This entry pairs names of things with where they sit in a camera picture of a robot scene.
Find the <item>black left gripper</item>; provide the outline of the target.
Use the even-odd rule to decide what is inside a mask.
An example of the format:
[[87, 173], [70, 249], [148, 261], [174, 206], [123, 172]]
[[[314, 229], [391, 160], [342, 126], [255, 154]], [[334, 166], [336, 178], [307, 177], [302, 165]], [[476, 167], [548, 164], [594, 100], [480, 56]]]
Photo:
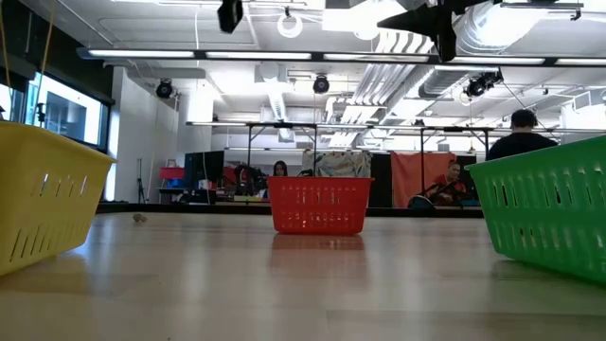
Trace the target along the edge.
[[222, 0], [217, 10], [220, 30], [231, 34], [243, 17], [243, 4], [241, 0]]

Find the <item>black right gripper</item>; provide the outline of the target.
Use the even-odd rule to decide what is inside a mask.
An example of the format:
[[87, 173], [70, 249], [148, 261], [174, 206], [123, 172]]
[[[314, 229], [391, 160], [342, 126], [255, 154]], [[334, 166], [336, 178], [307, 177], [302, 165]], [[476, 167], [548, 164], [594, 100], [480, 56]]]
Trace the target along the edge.
[[491, 2], [501, 3], [503, 0], [437, 0], [435, 7], [422, 5], [417, 9], [408, 10], [377, 23], [378, 28], [401, 30], [420, 35], [435, 37], [440, 60], [449, 62], [456, 56], [456, 34], [453, 29], [453, 16], [463, 15], [467, 8]]

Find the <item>white LED light strip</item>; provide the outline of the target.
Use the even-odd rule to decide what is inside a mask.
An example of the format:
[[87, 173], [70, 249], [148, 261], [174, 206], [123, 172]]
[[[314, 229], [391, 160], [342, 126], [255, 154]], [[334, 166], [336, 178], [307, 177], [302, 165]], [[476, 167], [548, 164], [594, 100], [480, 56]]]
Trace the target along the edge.
[[455, 57], [451, 63], [460, 64], [496, 64], [496, 65], [537, 65], [543, 64], [544, 58], [504, 57], [504, 56], [461, 56]]
[[361, 63], [426, 63], [429, 61], [429, 57], [421, 55], [328, 53], [324, 55], [324, 60]]
[[178, 50], [89, 50], [93, 57], [100, 58], [160, 58], [160, 59], [189, 59], [195, 54], [192, 51]]
[[560, 58], [556, 65], [579, 67], [606, 67], [606, 58]]
[[306, 61], [312, 58], [311, 53], [299, 52], [259, 52], [259, 51], [208, 51], [208, 59], [227, 60], [298, 60]]

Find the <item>orange curtain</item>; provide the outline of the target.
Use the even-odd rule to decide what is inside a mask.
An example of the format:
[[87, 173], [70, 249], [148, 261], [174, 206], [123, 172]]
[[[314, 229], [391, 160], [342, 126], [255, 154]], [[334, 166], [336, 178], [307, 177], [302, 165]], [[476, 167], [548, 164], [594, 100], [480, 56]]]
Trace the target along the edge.
[[394, 207], [407, 208], [409, 200], [445, 175], [456, 160], [453, 153], [391, 153]]

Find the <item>black computer monitor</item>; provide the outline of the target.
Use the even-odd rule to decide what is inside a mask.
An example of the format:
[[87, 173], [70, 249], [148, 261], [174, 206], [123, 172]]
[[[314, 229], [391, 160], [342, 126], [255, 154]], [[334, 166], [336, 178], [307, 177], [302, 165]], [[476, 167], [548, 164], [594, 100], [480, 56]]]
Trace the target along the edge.
[[199, 182], [218, 182], [223, 178], [224, 151], [186, 153], [184, 186], [198, 189]]

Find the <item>patterned cloth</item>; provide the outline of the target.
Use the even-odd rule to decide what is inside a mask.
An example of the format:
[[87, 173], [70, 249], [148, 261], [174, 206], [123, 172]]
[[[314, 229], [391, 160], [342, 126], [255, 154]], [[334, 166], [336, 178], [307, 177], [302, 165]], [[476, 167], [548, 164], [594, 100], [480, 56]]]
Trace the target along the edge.
[[371, 154], [367, 152], [313, 153], [302, 157], [302, 170], [320, 177], [370, 177]]

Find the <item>black partition panel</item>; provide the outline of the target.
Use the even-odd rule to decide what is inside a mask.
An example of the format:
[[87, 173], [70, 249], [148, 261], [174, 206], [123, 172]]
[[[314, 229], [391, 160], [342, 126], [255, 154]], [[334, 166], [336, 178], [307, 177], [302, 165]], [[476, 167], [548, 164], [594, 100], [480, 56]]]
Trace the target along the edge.
[[371, 177], [374, 181], [370, 187], [370, 207], [392, 207], [392, 171], [391, 155], [373, 153], [370, 160]]

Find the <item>black tripod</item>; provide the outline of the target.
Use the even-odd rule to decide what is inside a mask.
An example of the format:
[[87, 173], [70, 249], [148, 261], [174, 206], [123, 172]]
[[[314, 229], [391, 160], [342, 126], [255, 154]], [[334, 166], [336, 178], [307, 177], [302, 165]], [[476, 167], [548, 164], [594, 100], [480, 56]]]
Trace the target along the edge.
[[143, 179], [142, 179], [142, 159], [136, 159], [136, 183], [137, 183], [137, 202], [139, 204], [145, 204], [147, 202], [146, 195], [143, 187]]

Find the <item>red plastic basket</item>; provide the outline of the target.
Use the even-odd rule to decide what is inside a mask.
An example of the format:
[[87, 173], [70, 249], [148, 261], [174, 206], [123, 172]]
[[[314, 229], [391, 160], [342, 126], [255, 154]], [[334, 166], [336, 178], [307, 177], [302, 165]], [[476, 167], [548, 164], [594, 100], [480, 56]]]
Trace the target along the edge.
[[275, 231], [344, 236], [361, 233], [372, 182], [370, 177], [269, 177]]

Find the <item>green plastic basket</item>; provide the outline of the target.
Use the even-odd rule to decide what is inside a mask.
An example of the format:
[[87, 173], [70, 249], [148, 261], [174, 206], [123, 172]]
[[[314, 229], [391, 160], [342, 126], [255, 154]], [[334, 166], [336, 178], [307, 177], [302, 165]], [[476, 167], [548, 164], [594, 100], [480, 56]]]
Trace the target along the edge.
[[606, 283], [606, 135], [468, 170], [498, 254]]

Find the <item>yellow plastic basket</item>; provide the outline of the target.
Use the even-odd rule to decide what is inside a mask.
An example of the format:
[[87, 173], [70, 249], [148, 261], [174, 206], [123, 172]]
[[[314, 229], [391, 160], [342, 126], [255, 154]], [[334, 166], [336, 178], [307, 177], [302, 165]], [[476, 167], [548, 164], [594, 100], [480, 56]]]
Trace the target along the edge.
[[0, 276], [84, 244], [115, 162], [43, 128], [0, 121]]

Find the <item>silver ventilation duct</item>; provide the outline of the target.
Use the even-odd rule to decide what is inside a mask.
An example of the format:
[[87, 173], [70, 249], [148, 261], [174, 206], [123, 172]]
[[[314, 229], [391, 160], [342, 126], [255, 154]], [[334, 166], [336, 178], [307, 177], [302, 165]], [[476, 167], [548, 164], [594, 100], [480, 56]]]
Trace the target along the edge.
[[[546, 15], [543, 9], [473, 8], [455, 25], [458, 55], [501, 55]], [[467, 71], [437, 68], [419, 89], [420, 97], [437, 98], [467, 76]]]

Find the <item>white ceiling air duct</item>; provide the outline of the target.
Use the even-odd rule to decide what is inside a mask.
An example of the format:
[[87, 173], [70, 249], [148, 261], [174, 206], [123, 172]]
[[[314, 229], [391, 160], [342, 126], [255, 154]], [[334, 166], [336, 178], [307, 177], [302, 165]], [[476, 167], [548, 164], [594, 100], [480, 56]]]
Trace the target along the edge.
[[293, 88], [284, 64], [261, 62], [255, 66], [255, 84], [268, 97], [275, 121], [285, 123], [287, 111], [283, 95]]

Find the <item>black background rig frame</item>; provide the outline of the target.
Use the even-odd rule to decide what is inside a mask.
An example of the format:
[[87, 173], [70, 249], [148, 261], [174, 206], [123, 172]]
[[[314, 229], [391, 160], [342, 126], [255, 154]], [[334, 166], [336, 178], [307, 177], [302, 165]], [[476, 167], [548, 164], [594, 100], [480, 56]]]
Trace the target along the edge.
[[[489, 141], [489, 135], [490, 132], [493, 132], [494, 129], [493, 128], [487, 128], [487, 127], [480, 127], [480, 128], [463, 128], [463, 127], [425, 127], [425, 126], [403, 126], [403, 125], [372, 125], [372, 124], [317, 124], [317, 123], [298, 123], [298, 122], [285, 122], [285, 121], [277, 121], [277, 122], [221, 122], [221, 121], [212, 121], [212, 122], [194, 122], [194, 121], [187, 121], [186, 122], [187, 126], [207, 126], [207, 127], [247, 127], [249, 133], [248, 133], [248, 145], [247, 145], [247, 157], [248, 157], [248, 161], [246, 163], [246, 166], [249, 167], [249, 163], [250, 163], [250, 154], [251, 154], [251, 146], [252, 146], [252, 130], [255, 127], [261, 127], [261, 128], [266, 128], [266, 127], [271, 127], [271, 128], [275, 128], [275, 129], [288, 129], [288, 130], [294, 130], [294, 129], [300, 129], [301, 131], [305, 131], [305, 129], [308, 130], [313, 130], [314, 132], [314, 136], [313, 139], [317, 139], [317, 132], [318, 129], [341, 129], [341, 130], [345, 130], [345, 131], [354, 131], [354, 132], [358, 132], [358, 131], [366, 131], [366, 130], [387, 130], [387, 131], [418, 131], [419, 132], [419, 138], [420, 138], [420, 151], [417, 152], [417, 155], [419, 156], [419, 190], [415, 190], [413, 194], [419, 194], [421, 196], [425, 196], [425, 194], [427, 193], [427, 187], [426, 185], [426, 162], [425, 162], [425, 154], [427, 154], [425, 152], [424, 149], [424, 132], [431, 130], [431, 131], [442, 131], [442, 132], [451, 132], [451, 133], [462, 133], [462, 132], [469, 132], [469, 133], [475, 133], [475, 132], [482, 132], [485, 137], [484, 137], [484, 142], [485, 142], [485, 147], [486, 147], [486, 155], [488, 155], [489, 149], [486, 146], [486, 143], [488, 143]], [[315, 142], [313, 142], [313, 149], [312, 149], [312, 168], [311, 168], [311, 176], [305, 177], [305, 178], [309, 178], [309, 179], [319, 179], [319, 178], [328, 178], [328, 176], [319, 176], [317, 175], [317, 161], [316, 161], [316, 155], [318, 153], [318, 150], [316, 148]], [[581, 141], [577, 141], [571, 144], [566, 144], [564, 146], [560, 146], [556, 148], [555, 152], [536, 152], [536, 153], [540, 153], [541, 157], [543, 157], [546, 161], [541, 161], [539, 162], [539, 156], [525, 156], [525, 160], [528, 159], [529, 161], [521, 161], [522, 162], [522, 166], [524, 167], [530, 167], [530, 163], [531, 161], [537, 161], [539, 162], [539, 166], [547, 166], [547, 161], [551, 162], [555, 162], [558, 161], [560, 162], [560, 166], [575, 166], [574, 170], [576, 171], [582, 171], [581, 166], [585, 165], [585, 166], [590, 166], [589, 167], [589, 171], [590, 171], [590, 175], [594, 176], [597, 174], [598, 168], [602, 169], [603, 171], [606, 171], [606, 135], [601, 135], [601, 136], [596, 136], [596, 137], [591, 137], [589, 139], [585, 139], [585, 140], [581, 140]], [[273, 200], [285, 200], [285, 199], [278, 199], [283, 197], [282, 194], [280, 194], [283, 189], [293, 189], [291, 187], [291, 185], [294, 185], [294, 180], [286, 180], [286, 176], [278, 176], [277, 180], [285, 180], [285, 184], [284, 186], [282, 185], [275, 185], [277, 184], [277, 180], [271, 180], [271, 178], [274, 178], [272, 176], [264, 176], [263, 177], [265, 179], [265, 182], [267, 183], [267, 185], [269, 186], [269, 188], [267, 189], [267, 193], [268, 193], [268, 198], [267, 199], [263, 199], [265, 202], [270, 202]]]

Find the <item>large wall window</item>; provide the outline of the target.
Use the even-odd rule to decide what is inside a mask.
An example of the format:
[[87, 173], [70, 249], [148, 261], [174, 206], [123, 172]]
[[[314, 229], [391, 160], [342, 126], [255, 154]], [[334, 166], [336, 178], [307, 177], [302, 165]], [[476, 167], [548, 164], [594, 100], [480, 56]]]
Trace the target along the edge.
[[107, 152], [109, 107], [39, 72], [28, 83], [22, 121]]

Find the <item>black aluminium table frame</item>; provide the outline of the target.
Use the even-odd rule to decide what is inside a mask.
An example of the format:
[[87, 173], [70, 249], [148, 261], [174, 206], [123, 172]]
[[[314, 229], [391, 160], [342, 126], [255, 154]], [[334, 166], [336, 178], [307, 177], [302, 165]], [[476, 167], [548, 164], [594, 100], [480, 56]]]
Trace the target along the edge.
[[[504, 57], [524, 57], [524, 58], [544, 58], [543, 64], [537, 65], [496, 65], [496, 64], [460, 64], [451, 62], [442, 62], [436, 54], [421, 54], [421, 53], [377, 53], [377, 52], [336, 52], [336, 51], [277, 51], [277, 50], [204, 50], [204, 49], [175, 49], [178, 51], [192, 51], [195, 56], [189, 59], [142, 59], [142, 58], [100, 58], [91, 56], [89, 50], [168, 50], [168, 49], [100, 49], [100, 48], [77, 48], [78, 55], [85, 60], [108, 60], [108, 61], [121, 61], [121, 60], [168, 60], [168, 61], [212, 61], [212, 62], [295, 62], [295, 63], [361, 63], [361, 62], [342, 62], [342, 61], [325, 61], [324, 55], [328, 53], [336, 54], [392, 54], [392, 55], [421, 55], [428, 56], [429, 61], [426, 63], [369, 63], [369, 64], [387, 64], [396, 66], [408, 66], [408, 65], [431, 65], [431, 66], [445, 66], [446, 68], [453, 68], [461, 66], [461, 68], [471, 68], [472, 66], [504, 66], [504, 67], [516, 67], [516, 68], [599, 68], [606, 69], [606, 67], [579, 67], [579, 66], [562, 66], [556, 65], [557, 59], [560, 58], [606, 58], [604, 56], [588, 57], [588, 56], [520, 56], [520, 55], [463, 55], [463, 56], [504, 56]], [[311, 53], [312, 58], [306, 61], [298, 60], [227, 60], [227, 59], [208, 59], [205, 55], [208, 51], [259, 51], [259, 52], [299, 52], [299, 53]], [[435, 209], [407, 209], [407, 208], [378, 208], [372, 207], [367, 212], [366, 216], [369, 217], [414, 217], [414, 218], [464, 218], [464, 219], [475, 219], [483, 218], [483, 213], [480, 207], [470, 208], [435, 208]], [[234, 205], [162, 205], [162, 204], [99, 204], [98, 213], [118, 213], [118, 212], [148, 212], [148, 213], [192, 213], [192, 214], [243, 214], [243, 215], [269, 215], [270, 208], [265, 205], [250, 206], [247, 204], [234, 204]]]

